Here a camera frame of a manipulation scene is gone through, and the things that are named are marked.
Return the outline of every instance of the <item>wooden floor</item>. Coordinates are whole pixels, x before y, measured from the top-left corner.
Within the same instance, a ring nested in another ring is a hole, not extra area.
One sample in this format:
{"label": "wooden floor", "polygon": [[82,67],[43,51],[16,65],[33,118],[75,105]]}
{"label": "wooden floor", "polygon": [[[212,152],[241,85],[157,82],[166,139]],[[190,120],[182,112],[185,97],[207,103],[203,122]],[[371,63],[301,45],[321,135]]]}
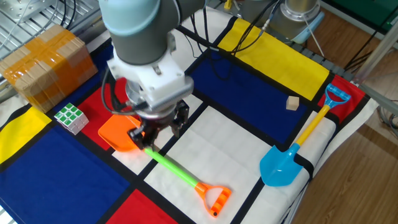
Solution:
{"label": "wooden floor", "polygon": [[[325,11],[315,31],[325,57],[344,67],[369,34]],[[361,54],[376,48],[373,40]],[[308,48],[319,52],[313,40]],[[366,84],[398,99],[398,51],[385,57]],[[377,113],[344,142],[312,180],[294,218],[299,223],[398,223],[398,140]]]}

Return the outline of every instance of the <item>cardboard box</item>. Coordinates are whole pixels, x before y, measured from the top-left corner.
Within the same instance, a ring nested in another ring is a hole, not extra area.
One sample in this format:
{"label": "cardboard box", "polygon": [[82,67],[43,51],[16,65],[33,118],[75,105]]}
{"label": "cardboard box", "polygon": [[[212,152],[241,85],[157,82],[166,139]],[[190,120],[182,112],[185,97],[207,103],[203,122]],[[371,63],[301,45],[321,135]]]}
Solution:
{"label": "cardboard box", "polygon": [[43,113],[96,72],[85,43],[59,25],[0,62],[3,77]]}

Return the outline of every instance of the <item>shovel blade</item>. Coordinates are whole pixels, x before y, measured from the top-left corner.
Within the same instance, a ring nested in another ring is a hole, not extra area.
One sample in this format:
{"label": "shovel blade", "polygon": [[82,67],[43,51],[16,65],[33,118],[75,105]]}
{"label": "shovel blade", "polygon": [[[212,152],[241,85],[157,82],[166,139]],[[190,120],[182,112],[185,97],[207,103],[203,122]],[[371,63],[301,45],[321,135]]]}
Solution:
{"label": "shovel blade", "polygon": [[303,168],[294,162],[294,155],[289,150],[280,152],[273,146],[260,162],[262,181],[270,187],[291,184]]}

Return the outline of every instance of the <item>green panel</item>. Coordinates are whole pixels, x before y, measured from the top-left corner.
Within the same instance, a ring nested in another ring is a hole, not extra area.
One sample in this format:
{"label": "green panel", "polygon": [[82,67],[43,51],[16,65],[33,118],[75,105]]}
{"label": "green panel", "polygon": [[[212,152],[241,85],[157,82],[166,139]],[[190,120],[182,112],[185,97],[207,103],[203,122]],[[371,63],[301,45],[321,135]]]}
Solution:
{"label": "green panel", "polygon": [[[376,26],[382,25],[383,21],[387,16],[398,6],[397,0],[332,0],[339,4],[343,8],[350,10],[351,12],[359,15],[363,19],[373,23]],[[395,12],[385,24],[383,28],[389,30],[392,25],[390,22],[398,16],[398,12]]]}

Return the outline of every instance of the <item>fabric mat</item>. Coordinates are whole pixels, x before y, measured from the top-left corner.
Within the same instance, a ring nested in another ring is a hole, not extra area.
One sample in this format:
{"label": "fabric mat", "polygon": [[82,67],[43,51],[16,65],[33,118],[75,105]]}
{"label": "fabric mat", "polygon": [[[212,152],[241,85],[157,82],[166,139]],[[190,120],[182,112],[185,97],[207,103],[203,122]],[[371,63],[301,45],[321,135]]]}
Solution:
{"label": "fabric mat", "polygon": [[[204,37],[202,12],[195,17]],[[225,49],[234,47],[248,25],[212,9],[208,9],[208,20],[210,41]],[[183,26],[192,30],[190,21]],[[140,151],[117,152],[97,135],[111,116],[100,98],[101,73],[112,52],[107,40],[91,53],[97,75],[46,115],[25,106],[2,128],[0,206],[16,222],[280,223],[294,214],[290,208],[299,203],[311,176],[377,106],[352,84],[267,34],[237,57],[212,52],[213,58],[219,58],[214,62],[215,70],[229,77],[223,81],[211,68],[209,50],[200,55],[190,40],[192,52],[183,34],[172,33],[177,43],[172,56],[194,79],[195,91],[185,99],[190,114],[182,136],[177,139],[167,128],[155,145],[161,155],[202,182],[232,190],[218,218],[209,216],[189,185],[155,160]],[[260,60],[263,56],[267,58],[264,62]],[[306,66],[289,63],[293,61]],[[264,185],[259,161],[273,145],[281,151],[289,148],[320,110],[329,83],[353,99],[344,109],[331,110],[303,144],[295,162],[305,168],[291,185]],[[122,89],[125,82],[118,85]],[[297,111],[285,109],[288,96],[300,97]],[[79,107],[89,119],[76,136],[53,118],[67,103]],[[24,128],[24,124],[37,120],[41,122],[35,129]],[[9,150],[6,146],[11,141],[18,145]]]}

